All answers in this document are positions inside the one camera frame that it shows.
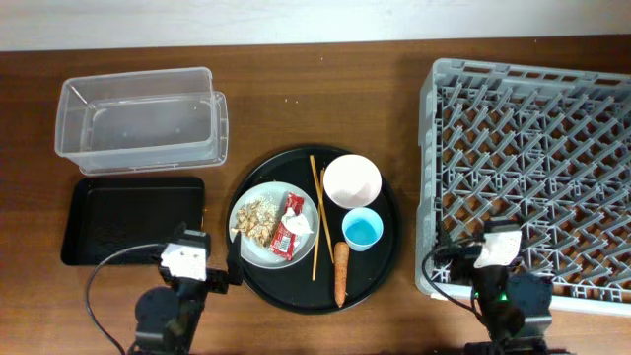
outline wooden table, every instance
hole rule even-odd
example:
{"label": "wooden table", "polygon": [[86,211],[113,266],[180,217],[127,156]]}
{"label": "wooden table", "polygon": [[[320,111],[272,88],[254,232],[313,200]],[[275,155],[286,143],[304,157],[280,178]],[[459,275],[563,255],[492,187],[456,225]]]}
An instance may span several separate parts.
{"label": "wooden table", "polygon": [[[391,183],[406,221],[401,260],[366,302],[307,317],[269,306],[245,285],[233,287],[228,296],[208,297],[195,353],[432,354],[486,340],[471,314],[423,296],[414,285],[419,90],[440,57],[630,73],[631,36],[0,53],[0,352],[115,350],[83,306],[92,268],[65,266],[59,258],[72,187],[82,178],[53,151],[61,83],[190,66],[210,68],[215,88],[228,98],[228,161],[155,175],[206,182],[212,266],[225,267],[227,208],[241,179],[263,157],[295,144],[327,143],[370,157]],[[136,300],[160,284],[150,266],[100,274],[93,306],[124,346],[133,340]],[[546,340],[553,347],[582,354],[629,351],[631,319],[552,314]]]}

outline orange carrot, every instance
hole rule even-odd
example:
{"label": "orange carrot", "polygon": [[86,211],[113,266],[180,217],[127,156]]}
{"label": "orange carrot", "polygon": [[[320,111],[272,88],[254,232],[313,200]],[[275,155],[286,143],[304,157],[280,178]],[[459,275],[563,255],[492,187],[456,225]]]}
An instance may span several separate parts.
{"label": "orange carrot", "polygon": [[335,245],[335,303],[342,308],[346,298],[346,276],[350,249],[344,242]]}

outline blue cup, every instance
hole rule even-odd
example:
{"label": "blue cup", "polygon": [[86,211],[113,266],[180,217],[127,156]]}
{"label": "blue cup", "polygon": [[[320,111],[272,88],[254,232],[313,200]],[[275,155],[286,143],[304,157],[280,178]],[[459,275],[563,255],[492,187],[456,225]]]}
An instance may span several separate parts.
{"label": "blue cup", "polygon": [[344,239],[354,251],[364,251],[372,247],[384,233],[382,218],[370,208],[352,209],[342,221]]}

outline gray dish rack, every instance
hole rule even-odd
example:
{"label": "gray dish rack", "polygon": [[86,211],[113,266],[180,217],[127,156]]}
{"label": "gray dish rack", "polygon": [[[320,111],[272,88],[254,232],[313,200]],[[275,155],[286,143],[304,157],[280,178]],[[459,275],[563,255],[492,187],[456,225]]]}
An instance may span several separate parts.
{"label": "gray dish rack", "polygon": [[[420,100],[421,292],[442,298],[421,273],[438,238],[519,218],[520,268],[552,277],[551,308],[631,317],[631,77],[439,59]],[[469,297],[449,265],[428,267]]]}

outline tray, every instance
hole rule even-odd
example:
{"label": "tray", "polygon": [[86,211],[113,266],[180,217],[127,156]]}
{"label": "tray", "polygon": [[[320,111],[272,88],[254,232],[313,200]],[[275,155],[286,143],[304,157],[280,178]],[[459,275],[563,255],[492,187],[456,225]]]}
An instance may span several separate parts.
{"label": "tray", "polygon": [[[439,59],[421,90],[416,284],[438,243],[491,215],[523,221],[520,269],[550,277],[550,308],[631,316],[631,77]],[[434,267],[453,297],[470,287]]]}
{"label": "tray", "polygon": [[[328,146],[302,146],[279,153],[255,168],[237,188],[229,211],[239,197],[250,188],[269,181],[293,184],[317,201],[309,155],[315,156],[318,169],[325,167],[335,158],[350,152]],[[372,248],[364,252],[351,250],[348,266],[346,302],[340,309],[333,297],[334,269],[331,263],[323,228],[317,260],[317,273],[312,281],[314,265],[310,253],[295,265],[281,270],[266,270],[244,262],[244,280],[263,300],[281,308],[300,314],[326,314],[357,305],[374,293],[387,279],[398,260],[401,249],[401,215],[387,181],[383,180],[382,192],[369,208],[377,211],[384,220],[384,235]],[[343,242],[342,219],[347,210],[336,206],[328,197],[324,208],[331,232],[331,242]],[[227,242],[230,242],[230,226],[226,226]]]}
{"label": "tray", "polygon": [[[201,229],[204,182],[197,177],[84,178],[75,185],[61,249],[66,265],[96,265],[112,253],[166,242],[182,221]],[[113,264],[155,263],[151,253]]]}

